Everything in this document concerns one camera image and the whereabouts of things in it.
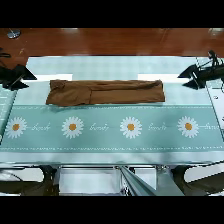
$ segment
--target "brown wooden surface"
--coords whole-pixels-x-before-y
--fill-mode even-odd
[[[20,28],[9,39],[0,28],[0,47],[12,55],[0,58],[9,68],[26,64],[30,56],[161,55],[224,57],[224,31],[211,28]]]

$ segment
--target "garment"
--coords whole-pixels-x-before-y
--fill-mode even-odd
[[[132,104],[164,102],[162,81],[66,81],[51,80],[46,104]]]

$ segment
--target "small metallic object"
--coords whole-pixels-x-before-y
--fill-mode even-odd
[[[20,30],[11,30],[8,32],[7,36],[8,38],[10,39],[14,39],[14,38],[17,38],[19,37],[21,34]]]

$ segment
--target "daisy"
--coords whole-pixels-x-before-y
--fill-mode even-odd
[[[69,117],[63,122],[62,131],[64,132],[63,135],[66,135],[66,138],[70,137],[75,138],[82,134],[83,130],[83,122],[78,117]]]
[[[182,131],[182,135],[185,135],[185,137],[194,138],[194,136],[197,136],[198,132],[198,124],[194,120],[194,118],[190,117],[182,117],[177,127],[179,128],[179,131]]]
[[[17,138],[23,134],[23,131],[26,130],[26,127],[27,125],[24,119],[21,117],[15,117],[7,124],[5,129],[6,135],[8,135],[8,138]]]
[[[140,121],[134,117],[126,117],[126,119],[123,119],[120,127],[120,131],[123,131],[123,135],[130,139],[139,136],[141,134],[140,130],[142,130]]]

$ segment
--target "white rectangle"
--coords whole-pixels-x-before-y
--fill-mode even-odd
[[[35,75],[37,80],[22,80],[22,82],[27,83],[27,82],[44,82],[44,81],[50,81],[50,80],[72,80],[72,75],[73,74],[56,74],[56,75]]]
[[[162,82],[185,83],[188,78],[177,78],[180,74],[138,74],[138,80],[155,81],[160,79]]]

